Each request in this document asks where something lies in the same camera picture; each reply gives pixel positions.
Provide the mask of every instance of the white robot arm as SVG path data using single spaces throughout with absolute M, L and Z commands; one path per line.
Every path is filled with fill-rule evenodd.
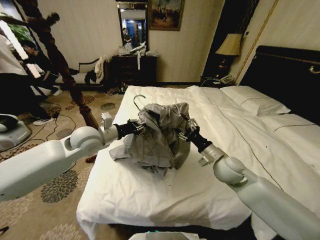
M 199 163 L 214 163 L 214 175 L 277 234 L 287 240 L 320 239 L 320 219 L 313 212 L 203 138 L 193 119 L 188 122 L 189 131 L 179 135 L 196 145 L 203 156 Z M 70 136 L 45 142 L 0 163 L 0 201 L 26 195 L 67 171 L 79 158 L 91 156 L 128 134 L 138 135 L 144 128 L 136 120 L 111 126 L 108 113 L 102 114 L 102 123 L 99 131 L 80 127 Z
M 99 131 L 90 126 L 76 129 L 61 140 L 50 140 L 0 163 L 0 201 L 22 197 L 67 171 L 76 160 L 92 156 L 127 134 L 138 134 L 135 120 L 112 125 L 102 114 Z

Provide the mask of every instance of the white bed sheet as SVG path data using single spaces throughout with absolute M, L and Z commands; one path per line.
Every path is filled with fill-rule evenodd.
M 127 119 L 137 118 L 133 98 L 138 94 L 146 97 L 137 98 L 141 108 L 148 103 L 187 102 L 189 114 L 196 119 L 205 138 L 228 155 L 239 158 L 257 175 L 279 184 L 320 216 L 320 177 L 271 134 L 260 119 L 237 106 L 222 91 L 197 86 L 186 89 L 130 86 L 114 123 L 124 124 Z M 228 230 L 250 215 L 237 195 L 214 177 L 212 165 L 198 165 L 200 154 L 193 145 L 181 169 L 171 169 L 164 179 L 157 179 L 136 165 L 114 162 L 108 149 L 120 144 L 121 140 L 99 151 L 78 204 L 77 220 L 90 239 L 95 238 L 98 224 L 200 225 Z M 252 219 L 252 228 L 258 239 L 274 236 L 256 217 Z
M 320 126 L 296 114 L 265 116 L 261 120 L 320 175 Z

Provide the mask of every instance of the person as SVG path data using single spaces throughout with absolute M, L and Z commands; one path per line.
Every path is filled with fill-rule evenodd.
M 124 27 L 122 29 L 122 32 L 123 32 L 123 40 L 124 40 L 124 44 L 128 44 L 128 43 L 131 43 L 132 39 L 131 37 L 128 35 L 128 30 Z
M 55 96 L 60 94 L 62 91 L 54 86 L 59 73 L 50 60 L 43 52 L 37 50 L 36 45 L 32 41 L 23 40 L 21 41 L 21 45 L 29 56 L 24 62 L 26 64 L 37 64 L 45 72 L 41 79 L 42 82 L 38 86 L 51 90 L 51 93 Z
M 10 51 L 9 43 L 0 34 L 0 111 L 10 114 L 21 108 L 38 119 L 33 122 L 36 126 L 52 122 L 54 119 L 37 102 L 30 87 L 32 79 Z

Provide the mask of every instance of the floral rug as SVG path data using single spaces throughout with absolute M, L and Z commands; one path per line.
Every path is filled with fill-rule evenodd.
M 123 95 L 108 95 L 97 91 L 83 91 L 86 104 L 93 116 L 100 122 L 100 115 L 109 112 L 114 116 Z M 58 96 L 50 96 L 41 106 L 50 114 L 59 112 L 56 121 L 42 126 L 34 126 L 29 114 L 19 117 L 32 134 L 22 145 L 0 153 L 0 162 L 31 149 L 47 140 L 62 139 L 75 128 L 85 126 L 85 121 L 69 93 L 63 91 Z M 85 189 L 93 164 L 79 159 L 68 172 L 47 182 L 35 191 L 21 198 L 0 202 L 0 228 L 9 230 L 0 233 L 0 240 L 85 240 L 88 239 L 79 227 L 76 209 Z M 121 237 L 115 228 L 100 227 L 97 239 L 128 239 Z

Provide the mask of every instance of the beige wallpaper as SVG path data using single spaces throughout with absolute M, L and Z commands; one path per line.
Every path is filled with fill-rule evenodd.
M 115 0 L 39 0 L 44 16 L 60 15 L 52 27 L 56 45 L 70 67 L 121 46 Z M 202 75 L 224 0 L 185 0 L 180 31 L 150 31 L 151 50 L 159 53 L 159 82 L 198 82 Z
M 257 46 L 268 45 L 320 51 L 320 1 L 319 0 L 279 0 L 243 70 L 246 55 L 252 46 L 274 0 L 260 0 L 247 28 L 250 31 L 242 46 L 240 58 L 231 67 L 231 74 L 239 74 L 239 83 L 248 69 Z
M 149 31 L 159 82 L 199 82 L 224 0 L 185 0 L 180 31 Z

